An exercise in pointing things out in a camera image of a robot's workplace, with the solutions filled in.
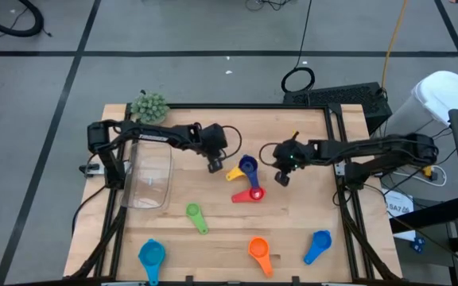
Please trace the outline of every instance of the concrete floor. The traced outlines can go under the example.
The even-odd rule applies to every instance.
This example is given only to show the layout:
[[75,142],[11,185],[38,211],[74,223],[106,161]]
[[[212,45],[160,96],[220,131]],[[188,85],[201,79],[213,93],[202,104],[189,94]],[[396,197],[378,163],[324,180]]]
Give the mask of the concrete floor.
[[[436,1],[458,35],[458,4],[409,2],[394,50],[411,53],[396,54],[387,77],[392,110],[430,73],[458,74],[458,46]],[[305,0],[278,12],[268,6],[250,12],[243,0],[33,3],[53,37],[0,38],[0,263],[8,262],[0,266],[0,284],[61,278],[84,184],[77,167],[87,159],[85,128],[100,118],[104,104],[129,102],[141,89],[159,91],[170,102],[281,102],[281,78],[296,57],[244,51],[297,51],[308,7]],[[304,50],[339,51],[301,59],[316,73],[315,88],[380,81],[382,52],[401,4],[314,0]],[[0,0],[0,22],[11,25],[23,9]],[[32,23],[28,12],[16,27]],[[302,80],[292,79],[290,89]],[[440,158],[453,149],[451,137],[437,144]],[[408,182],[402,189],[436,201],[458,197],[456,155],[443,167],[447,186]],[[17,217],[27,219],[16,225]],[[412,280],[449,284],[444,267],[402,267]]]

